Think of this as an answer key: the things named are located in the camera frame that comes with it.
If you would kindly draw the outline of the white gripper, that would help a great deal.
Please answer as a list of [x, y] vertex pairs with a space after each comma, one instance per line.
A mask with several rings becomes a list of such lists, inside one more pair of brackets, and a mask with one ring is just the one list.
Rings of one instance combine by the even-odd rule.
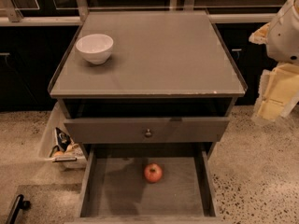
[[249, 36], [266, 44], [267, 55], [278, 65], [263, 70], [252, 119], [255, 122], [286, 118], [299, 102], [299, 0], [287, 0], [277, 15]]

